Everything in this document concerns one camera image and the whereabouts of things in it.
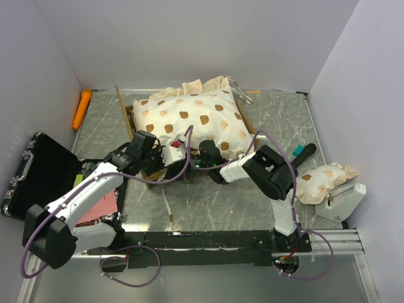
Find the gray marble surface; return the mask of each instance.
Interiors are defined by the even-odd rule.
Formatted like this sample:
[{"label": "gray marble surface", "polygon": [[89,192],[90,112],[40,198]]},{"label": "gray marble surface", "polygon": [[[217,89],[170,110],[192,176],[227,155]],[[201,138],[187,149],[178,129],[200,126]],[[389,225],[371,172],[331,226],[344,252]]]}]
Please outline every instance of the gray marble surface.
[{"label": "gray marble surface", "polygon": [[[147,93],[123,94],[126,105]],[[265,129],[292,152],[298,145],[317,143],[303,95],[261,92],[250,95],[252,105],[241,104],[256,129]],[[104,158],[128,140],[117,95],[96,92],[88,108],[76,146],[79,158]],[[264,141],[260,144],[272,144]],[[324,164],[319,149],[299,167],[299,173]],[[204,172],[188,182],[179,181],[147,190],[143,183],[129,181],[122,212],[128,218],[127,231],[172,230],[163,199],[163,189],[174,216],[174,230],[257,230],[272,229],[274,218],[269,199],[251,180],[229,185],[215,184]],[[297,202],[303,229],[341,229],[342,225],[316,216],[313,205]]]}]

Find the white wall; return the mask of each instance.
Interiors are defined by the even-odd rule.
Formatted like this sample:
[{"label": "white wall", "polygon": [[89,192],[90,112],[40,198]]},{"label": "white wall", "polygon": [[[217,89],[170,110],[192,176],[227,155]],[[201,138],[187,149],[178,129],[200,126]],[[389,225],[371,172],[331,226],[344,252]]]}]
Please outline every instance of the white wall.
[{"label": "white wall", "polygon": [[[36,131],[66,147],[80,84],[32,0],[0,1],[0,195]],[[15,302],[22,278],[22,223],[0,217],[0,301]]]},{"label": "white wall", "polygon": [[357,227],[382,302],[403,302],[404,2],[360,0],[309,94],[327,161],[367,196]]},{"label": "white wall", "polygon": [[87,88],[230,75],[308,92],[358,0],[35,0]]}]

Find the wooden stick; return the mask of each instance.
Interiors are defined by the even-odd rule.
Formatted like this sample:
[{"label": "wooden stick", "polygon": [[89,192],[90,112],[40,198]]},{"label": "wooden stick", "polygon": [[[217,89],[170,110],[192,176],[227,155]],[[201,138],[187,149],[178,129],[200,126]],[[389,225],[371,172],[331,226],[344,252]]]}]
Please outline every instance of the wooden stick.
[{"label": "wooden stick", "polygon": [[124,116],[126,130],[128,131],[129,140],[132,141],[133,139],[133,130],[131,127],[131,123],[129,122],[128,112],[126,111],[124,101],[121,96],[121,92],[119,91],[118,85],[115,85],[116,94],[118,95],[119,105],[121,106],[122,115]]},{"label": "wooden stick", "polygon": [[248,90],[246,93],[261,93],[261,90]]},{"label": "wooden stick", "polygon": [[[240,99],[239,99],[239,96],[238,96],[238,95],[235,95],[235,96],[234,96],[234,101],[235,101],[235,104],[236,104],[236,106],[237,106],[237,108],[238,108],[238,110],[239,110],[239,112],[240,112],[240,115],[241,115],[241,117],[242,117],[242,120],[243,120],[243,122],[244,122],[244,125],[246,126],[246,128],[247,128],[247,130],[248,130],[248,132],[249,132],[250,134],[255,134],[257,131],[254,129],[254,126],[253,126],[253,124],[251,123],[250,119],[248,118],[246,112],[245,112],[244,109],[241,107],[241,105],[240,105],[240,103],[239,103],[239,100],[240,100]],[[258,139],[255,140],[255,142],[254,142],[254,147],[257,148],[257,145],[258,145]]]}]

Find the cream pillow with bear print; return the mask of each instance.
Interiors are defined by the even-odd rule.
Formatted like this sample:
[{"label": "cream pillow with bear print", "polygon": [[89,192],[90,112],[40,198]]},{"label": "cream pillow with bear print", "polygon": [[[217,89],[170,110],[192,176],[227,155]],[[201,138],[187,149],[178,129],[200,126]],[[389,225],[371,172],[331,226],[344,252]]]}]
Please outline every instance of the cream pillow with bear print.
[{"label": "cream pillow with bear print", "polygon": [[296,198],[303,204],[319,204],[328,198],[328,191],[352,179],[358,173],[349,165],[344,168],[337,163],[322,165],[297,178]]},{"label": "cream pillow with bear print", "polygon": [[135,100],[133,118],[136,129],[154,134],[162,145],[170,145],[193,125],[191,148],[199,148],[203,140],[213,140],[227,159],[244,153],[251,143],[229,86],[204,93]]}]

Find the orange carrot toy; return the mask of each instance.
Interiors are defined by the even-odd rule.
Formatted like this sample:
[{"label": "orange carrot toy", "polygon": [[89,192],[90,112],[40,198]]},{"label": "orange carrot toy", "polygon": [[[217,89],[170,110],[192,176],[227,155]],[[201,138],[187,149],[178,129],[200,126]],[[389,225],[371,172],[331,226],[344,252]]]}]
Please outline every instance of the orange carrot toy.
[{"label": "orange carrot toy", "polygon": [[78,106],[76,115],[73,120],[73,125],[72,125],[72,128],[75,131],[77,131],[80,128],[81,122],[83,122],[83,118],[84,118],[85,112],[87,110],[88,104],[90,103],[92,95],[93,94],[91,93],[91,90],[84,90],[81,93],[80,104]]}]

